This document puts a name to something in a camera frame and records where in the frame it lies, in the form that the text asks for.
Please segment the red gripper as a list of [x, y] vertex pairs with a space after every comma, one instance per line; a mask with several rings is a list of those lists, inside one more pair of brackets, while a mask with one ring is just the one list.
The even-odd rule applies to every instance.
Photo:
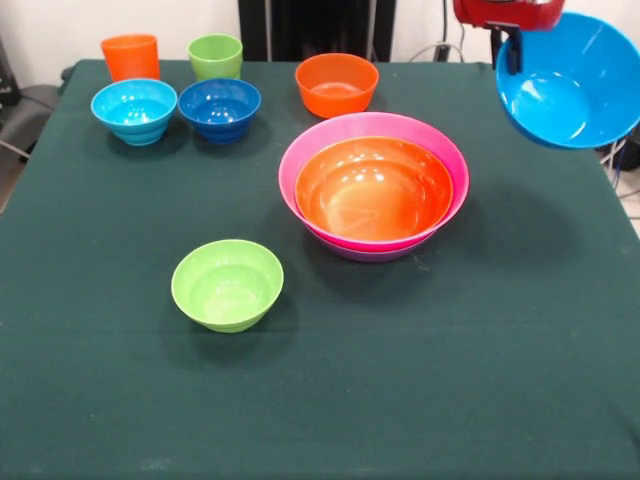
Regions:
[[522, 31], [550, 30], [559, 21], [564, 8], [564, 0], [551, 1], [484, 1], [454, 0], [453, 8], [457, 19], [464, 24], [480, 28], [490, 28], [492, 67], [497, 65], [502, 47], [502, 30], [509, 28], [507, 45], [507, 69], [510, 75], [522, 72]]

